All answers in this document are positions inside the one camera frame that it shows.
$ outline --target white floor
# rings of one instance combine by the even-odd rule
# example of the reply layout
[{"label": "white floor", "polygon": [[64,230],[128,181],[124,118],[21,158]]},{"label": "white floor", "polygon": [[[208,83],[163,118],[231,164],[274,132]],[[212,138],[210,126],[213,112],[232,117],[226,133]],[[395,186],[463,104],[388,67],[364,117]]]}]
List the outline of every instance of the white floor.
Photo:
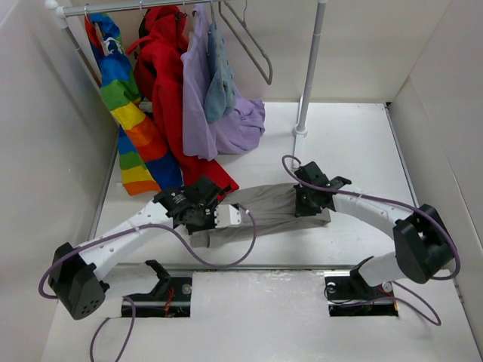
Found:
[{"label": "white floor", "polygon": [[[280,158],[291,153],[296,103],[266,105],[266,134],[260,147],[243,156],[219,157],[244,187],[288,182]],[[341,175],[376,195],[411,203],[401,162],[382,105],[311,104],[303,161],[317,161],[329,176]],[[150,195],[130,198],[113,173],[98,234],[134,214]],[[260,238],[245,265],[346,265],[385,253],[392,242],[358,220],[333,214],[326,228]],[[248,241],[218,250],[199,250],[213,262],[243,254]],[[157,259],[166,266],[198,266],[170,238],[140,249],[129,262]],[[316,271],[196,273],[192,317],[138,319],[122,360],[171,361],[480,361],[453,284],[414,285],[440,312],[442,327],[422,321],[400,306],[400,318],[330,318]],[[399,296],[405,296],[396,290]],[[57,307],[44,362],[88,360],[88,347],[103,317],[117,315],[112,301],[83,321]],[[115,359],[129,320],[115,319],[98,337],[97,361]]]}]

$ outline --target gray cloth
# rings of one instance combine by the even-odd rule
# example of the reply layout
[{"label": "gray cloth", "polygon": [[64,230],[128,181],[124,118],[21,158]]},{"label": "gray cloth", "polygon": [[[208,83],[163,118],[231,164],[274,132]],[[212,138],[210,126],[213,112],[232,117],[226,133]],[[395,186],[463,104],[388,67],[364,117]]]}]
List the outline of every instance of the gray cloth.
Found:
[{"label": "gray cloth", "polygon": [[[296,218],[294,184],[257,186],[229,194],[222,204],[241,204],[254,216],[258,236],[293,230],[320,228],[331,221],[329,210],[316,216]],[[241,225],[206,232],[196,232],[189,241],[192,247],[219,247],[251,238],[253,229],[248,215],[242,214]]]}]

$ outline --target metal hanger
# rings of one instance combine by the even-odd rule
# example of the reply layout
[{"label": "metal hanger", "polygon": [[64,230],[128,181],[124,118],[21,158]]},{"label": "metal hanger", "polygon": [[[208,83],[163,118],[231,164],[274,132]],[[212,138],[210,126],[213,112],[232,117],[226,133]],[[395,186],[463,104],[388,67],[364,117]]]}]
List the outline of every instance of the metal hanger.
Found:
[{"label": "metal hanger", "polygon": [[262,57],[266,60],[266,63],[269,66],[269,74],[268,75],[265,73],[265,71],[263,70],[262,66],[255,59],[255,57],[251,53],[250,49],[248,49],[247,45],[242,40],[242,37],[236,32],[236,30],[233,27],[233,25],[228,21],[228,19],[226,18],[226,16],[222,13],[222,11],[221,11],[221,3],[222,3],[222,1],[220,1],[218,3],[218,12],[220,13],[221,18],[225,21],[226,25],[232,31],[233,35],[238,40],[238,42],[243,47],[243,49],[245,49],[245,52],[248,54],[248,56],[250,57],[250,59],[254,63],[254,65],[257,67],[257,69],[260,72],[260,74],[262,75],[263,79],[265,79],[265,82],[268,85],[271,85],[272,78],[273,78],[272,61],[270,60],[269,56],[265,53],[264,49],[258,44],[257,40],[255,40],[255,38],[252,36],[252,34],[250,33],[250,30],[248,29],[247,24],[245,22],[245,12],[247,11],[248,0],[245,0],[245,9],[243,10],[243,19],[240,18],[240,16],[236,13],[235,9],[228,2],[223,1],[223,3],[232,12],[233,16],[237,19],[237,21],[240,23],[241,27],[245,30],[245,32],[247,33],[247,35],[250,37],[250,39],[252,40],[252,42],[255,44],[255,46],[257,47],[257,49],[262,54]]},{"label": "metal hanger", "polygon": [[109,51],[107,50],[107,47],[104,44],[103,32],[101,32],[99,24],[91,22],[91,18],[89,17],[89,12],[88,12],[88,5],[89,4],[84,5],[84,17],[87,20],[87,22],[90,23],[96,29],[96,34],[97,34],[97,37],[99,38],[101,51],[103,52],[103,55],[106,56],[107,54],[109,54]]}]

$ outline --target purple shirt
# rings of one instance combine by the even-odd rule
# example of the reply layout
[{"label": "purple shirt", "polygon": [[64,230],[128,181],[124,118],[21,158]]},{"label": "purple shirt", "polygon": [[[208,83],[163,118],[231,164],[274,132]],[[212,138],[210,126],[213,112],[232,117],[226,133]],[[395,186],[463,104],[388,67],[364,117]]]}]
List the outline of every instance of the purple shirt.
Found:
[{"label": "purple shirt", "polygon": [[203,5],[198,12],[192,47],[183,61],[183,152],[187,156],[214,159],[218,152],[240,154],[258,147],[265,131],[262,100],[246,100],[235,86],[236,107],[219,121],[207,123],[203,106],[211,83],[208,62],[209,20]]}]

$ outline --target red hoodie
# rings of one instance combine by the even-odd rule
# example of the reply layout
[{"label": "red hoodie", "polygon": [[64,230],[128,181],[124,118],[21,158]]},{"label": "red hoodie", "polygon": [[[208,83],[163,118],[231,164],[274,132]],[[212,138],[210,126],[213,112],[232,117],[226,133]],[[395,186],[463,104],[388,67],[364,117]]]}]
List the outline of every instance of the red hoodie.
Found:
[{"label": "red hoodie", "polygon": [[208,176],[220,188],[238,189],[236,182],[216,162],[183,154],[183,63],[187,51],[183,37],[184,14],[176,6],[153,8],[147,12],[144,30],[147,36],[128,49],[140,46],[134,77],[142,94],[152,101],[154,120],[180,164],[185,185],[192,185],[201,175]]}]

